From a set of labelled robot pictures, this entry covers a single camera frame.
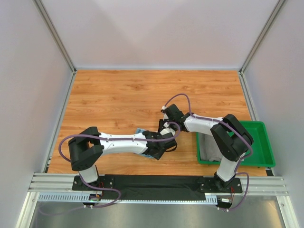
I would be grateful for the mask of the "blue patterned towel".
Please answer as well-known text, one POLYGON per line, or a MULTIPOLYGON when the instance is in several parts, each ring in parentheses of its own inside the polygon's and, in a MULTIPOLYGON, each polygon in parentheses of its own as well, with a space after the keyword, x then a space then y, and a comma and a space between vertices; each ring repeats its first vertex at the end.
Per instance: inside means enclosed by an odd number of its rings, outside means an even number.
MULTIPOLYGON (((144 131, 145 131, 145 129, 137 128, 135 131, 135 134, 143 133, 144 131)), ((154 159, 154 157, 152 157, 151 155, 147 155, 147 154, 141 154, 141 156, 154 159)))

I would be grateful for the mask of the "grey terry towel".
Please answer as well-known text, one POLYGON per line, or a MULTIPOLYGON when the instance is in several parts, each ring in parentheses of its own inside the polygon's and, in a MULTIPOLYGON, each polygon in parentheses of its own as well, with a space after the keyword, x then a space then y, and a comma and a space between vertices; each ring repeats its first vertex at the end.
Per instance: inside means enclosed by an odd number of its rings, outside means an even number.
POLYGON ((208 162, 219 162, 223 155, 212 135, 198 133, 200 159, 208 162))

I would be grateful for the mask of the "green plastic tray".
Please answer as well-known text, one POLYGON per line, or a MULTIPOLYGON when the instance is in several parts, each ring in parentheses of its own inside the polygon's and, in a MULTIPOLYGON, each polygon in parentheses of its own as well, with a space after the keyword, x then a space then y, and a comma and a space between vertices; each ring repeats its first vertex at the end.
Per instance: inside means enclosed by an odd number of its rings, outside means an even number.
MULTIPOLYGON (((253 154, 245 158, 241 166, 275 167, 276 163, 264 123, 259 121, 241 121, 241 123, 254 139, 254 143, 252 144, 253 154)), ((199 164, 219 165, 219 161, 211 162, 200 159, 198 133, 196 133, 196 145, 197 161, 199 164)))

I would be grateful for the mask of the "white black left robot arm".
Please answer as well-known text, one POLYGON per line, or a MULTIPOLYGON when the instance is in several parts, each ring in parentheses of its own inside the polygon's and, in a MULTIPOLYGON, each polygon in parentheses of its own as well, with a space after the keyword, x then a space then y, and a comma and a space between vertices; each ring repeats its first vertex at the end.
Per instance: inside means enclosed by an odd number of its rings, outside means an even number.
POLYGON ((160 132, 137 129, 133 135, 113 135, 98 132, 89 127, 68 142, 71 168, 77 171, 86 183, 98 179, 95 162, 104 155, 134 153, 159 160, 165 152, 177 149, 175 131, 165 128, 160 132))

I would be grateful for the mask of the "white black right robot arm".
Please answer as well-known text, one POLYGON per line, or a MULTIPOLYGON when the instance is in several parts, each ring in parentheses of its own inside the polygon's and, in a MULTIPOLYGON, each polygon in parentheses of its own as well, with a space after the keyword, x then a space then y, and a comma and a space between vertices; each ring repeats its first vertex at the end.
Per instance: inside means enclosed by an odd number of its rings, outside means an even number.
POLYGON ((254 142, 240 121, 232 114, 218 118, 184 114, 175 104, 163 106, 161 111, 165 121, 177 123, 182 131, 198 134, 200 158, 219 162, 214 182, 218 189, 227 187, 236 175, 240 160, 254 142))

